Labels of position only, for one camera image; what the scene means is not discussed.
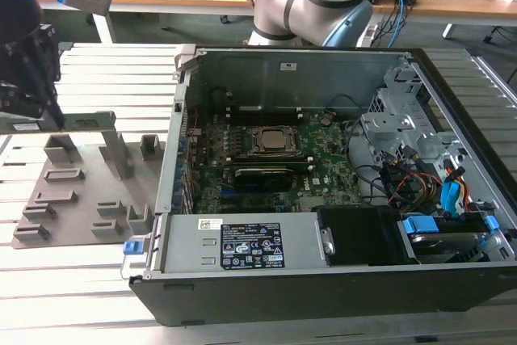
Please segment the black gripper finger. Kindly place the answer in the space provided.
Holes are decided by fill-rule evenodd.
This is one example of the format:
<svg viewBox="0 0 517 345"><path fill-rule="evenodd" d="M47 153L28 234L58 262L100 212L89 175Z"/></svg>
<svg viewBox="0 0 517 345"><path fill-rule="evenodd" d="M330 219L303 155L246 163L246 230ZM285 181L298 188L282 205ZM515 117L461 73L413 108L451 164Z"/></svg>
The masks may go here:
<svg viewBox="0 0 517 345"><path fill-rule="evenodd" d="M29 91L36 98L46 121L63 129L65 117L57 102L55 83L61 79L59 50L55 40L55 29L51 24L41 23L23 42L27 57Z"/></svg>
<svg viewBox="0 0 517 345"><path fill-rule="evenodd" d="M40 118L44 113L44 78L17 44L1 44L1 112Z"/></svg>

